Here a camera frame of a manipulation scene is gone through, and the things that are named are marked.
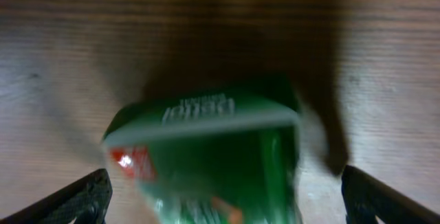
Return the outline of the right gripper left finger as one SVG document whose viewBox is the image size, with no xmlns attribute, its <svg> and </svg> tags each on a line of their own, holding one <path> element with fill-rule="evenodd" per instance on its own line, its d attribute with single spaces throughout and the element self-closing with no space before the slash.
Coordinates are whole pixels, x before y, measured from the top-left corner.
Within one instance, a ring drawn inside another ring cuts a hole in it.
<svg viewBox="0 0 440 224">
<path fill-rule="evenodd" d="M 106 169 L 97 169 L 1 219 L 1 224 L 104 224 L 112 197 Z"/>
</svg>

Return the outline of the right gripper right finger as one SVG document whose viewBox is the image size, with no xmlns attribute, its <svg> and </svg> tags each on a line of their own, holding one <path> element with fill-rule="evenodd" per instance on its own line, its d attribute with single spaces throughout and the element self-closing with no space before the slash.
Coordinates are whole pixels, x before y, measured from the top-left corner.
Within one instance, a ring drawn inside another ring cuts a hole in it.
<svg viewBox="0 0 440 224">
<path fill-rule="evenodd" d="M 342 196 L 348 224 L 432 223 L 439 215 L 354 166 L 342 173 Z"/>
</svg>

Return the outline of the green white soap box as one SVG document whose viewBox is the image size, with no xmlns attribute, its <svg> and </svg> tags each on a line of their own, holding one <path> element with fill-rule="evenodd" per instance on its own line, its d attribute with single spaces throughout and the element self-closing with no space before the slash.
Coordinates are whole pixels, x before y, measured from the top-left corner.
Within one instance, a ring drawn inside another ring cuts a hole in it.
<svg viewBox="0 0 440 224">
<path fill-rule="evenodd" d="M 225 91 L 120 110 L 103 144 L 160 223 L 299 223 L 297 111 Z"/>
</svg>

